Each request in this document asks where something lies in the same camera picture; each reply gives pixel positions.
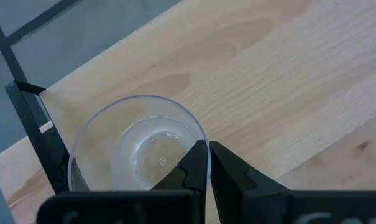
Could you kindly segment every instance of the black metal frame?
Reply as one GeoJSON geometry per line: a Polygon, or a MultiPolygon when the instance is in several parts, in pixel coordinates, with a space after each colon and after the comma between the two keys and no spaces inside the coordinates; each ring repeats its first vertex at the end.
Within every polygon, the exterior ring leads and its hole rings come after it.
{"type": "Polygon", "coordinates": [[[33,97],[35,97],[34,95],[40,97],[39,94],[44,90],[44,88],[19,81],[14,81],[6,86],[7,94],[15,107],[48,180],[55,193],[59,194],[69,190],[67,182],[69,153],[54,126],[41,133],[39,123],[33,116],[26,100],[26,94],[22,93],[30,93],[33,97]]]}
{"type": "MultiPolygon", "coordinates": [[[[14,80],[27,83],[26,76],[22,70],[21,65],[16,59],[14,52],[11,49],[11,46],[16,44],[25,36],[37,30],[39,27],[48,23],[52,19],[59,16],[61,13],[65,12],[72,5],[74,5],[78,0],[61,0],[52,6],[50,9],[47,9],[45,12],[41,13],[35,19],[32,19],[27,24],[23,25],[21,28],[5,36],[4,32],[0,26],[0,53],[4,57],[7,66],[14,77],[14,80]]],[[[40,108],[40,104],[37,101],[36,97],[32,95],[26,95],[25,100],[29,103],[31,112],[35,117],[35,120],[39,126],[42,126],[47,122],[45,113],[40,108]]]]}
{"type": "MultiPolygon", "coordinates": [[[[222,224],[376,223],[376,191],[290,190],[210,142],[211,183],[222,224]]],[[[37,223],[205,222],[207,145],[198,141],[151,191],[67,192],[37,223]]]]}

